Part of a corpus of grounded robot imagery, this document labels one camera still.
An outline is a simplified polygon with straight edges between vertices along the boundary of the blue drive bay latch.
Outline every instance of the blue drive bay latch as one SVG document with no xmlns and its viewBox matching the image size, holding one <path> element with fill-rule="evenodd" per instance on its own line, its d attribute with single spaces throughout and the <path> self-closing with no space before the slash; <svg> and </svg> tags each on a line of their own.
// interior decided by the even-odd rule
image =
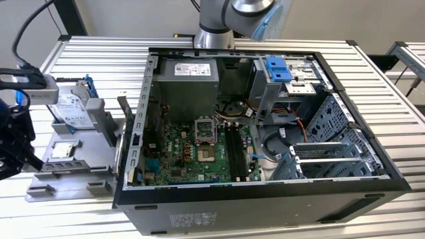
<svg viewBox="0 0 425 239">
<path fill-rule="evenodd" d="M 282 57 L 267 57 L 266 66 L 272 75 L 272 82 L 291 82 L 292 75 Z"/>
</svg>

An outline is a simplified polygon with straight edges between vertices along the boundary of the slotted aluminum surface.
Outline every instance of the slotted aluminum surface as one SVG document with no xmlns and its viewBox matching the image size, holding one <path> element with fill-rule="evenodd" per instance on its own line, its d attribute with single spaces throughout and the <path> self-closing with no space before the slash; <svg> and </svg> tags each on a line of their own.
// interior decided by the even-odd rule
<svg viewBox="0 0 425 239">
<path fill-rule="evenodd" d="M 190 38 L 74 37 L 70 42 L 58 44 L 42 70 L 55 77 L 83 77 L 90 73 L 99 95 L 106 99 L 107 110 L 113 112 L 115 117 L 122 117 L 117 97 L 127 95 L 131 106 L 138 103 L 148 47 L 159 46 L 190 48 L 192 42 Z M 168 237 L 425 238 L 424 120 L 414 113 L 404 97 L 391 87 L 390 80 L 379 74 L 360 50 L 350 46 L 346 41 L 300 40 L 274 40 L 263 43 L 238 40 L 236 48 L 307 50 L 323 53 L 415 191 L 347 224 L 327 224 L 290 229 L 268 228 Z M 53 133 L 50 126 L 53 117 L 46 107 L 34 106 L 31 109 L 38 133 L 34 146 L 37 154 L 42 156 Z M 31 177 L 33 174 L 23 173 L 13 179 L 0 181 L 3 189 L 0 190 L 0 228 L 3 234 L 9 235 L 10 233 L 18 238 L 143 238 L 126 215 L 111 210 L 113 198 L 27 203 L 25 195 Z"/>
<path fill-rule="evenodd" d="M 411 50 L 425 60 L 425 42 L 408 42 Z"/>
</svg>

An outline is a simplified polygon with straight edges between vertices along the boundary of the ram slot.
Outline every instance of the ram slot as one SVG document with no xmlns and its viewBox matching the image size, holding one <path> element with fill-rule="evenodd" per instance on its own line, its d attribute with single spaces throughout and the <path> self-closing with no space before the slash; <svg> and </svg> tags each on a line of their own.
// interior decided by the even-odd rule
<svg viewBox="0 0 425 239">
<path fill-rule="evenodd" d="M 244 182 L 248 176 L 248 172 L 247 172 L 243 142 L 240 139 L 239 128 L 236 126 L 231 126 L 226 128 L 226 143 L 227 143 L 232 181 Z"/>
</svg>

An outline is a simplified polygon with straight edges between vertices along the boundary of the motherboard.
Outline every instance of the motherboard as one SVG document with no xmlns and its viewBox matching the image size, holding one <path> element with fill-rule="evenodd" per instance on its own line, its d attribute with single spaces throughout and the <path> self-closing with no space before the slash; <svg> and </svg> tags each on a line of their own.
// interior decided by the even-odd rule
<svg viewBox="0 0 425 239">
<path fill-rule="evenodd" d="M 196 124 L 166 126 L 162 155 L 147 160 L 146 184 L 162 186 L 260 181 L 258 161 L 251 157 L 255 146 L 248 125 L 232 126 L 239 141 L 230 139 L 231 126 L 203 122 L 198 127 L 196 130 Z M 214 138 L 215 143 L 199 143 L 200 137 Z"/>
</svg>

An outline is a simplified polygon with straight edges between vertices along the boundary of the blue latch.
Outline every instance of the blue latch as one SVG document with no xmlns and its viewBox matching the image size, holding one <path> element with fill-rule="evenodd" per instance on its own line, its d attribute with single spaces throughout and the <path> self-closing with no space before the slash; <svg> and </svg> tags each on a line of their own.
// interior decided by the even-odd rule
<svg viewBox="0 0 425 239">
<path fill-rule="evenodd" d="M 291 82 L 292 75 L 282 57 L 267 57 L 266 66 L 272 75 L 272 82 Z"/>
<path fill-rule="evenodd" d="M 89 85 L 91 97 L 99 98 L 98 91 L 95 88 L 95 82 L 94 82 L 94 79 L 89 76 L 89 74 L 85 77 L 85 81 L 87 82 L 87 85 Z"/>
</svg>

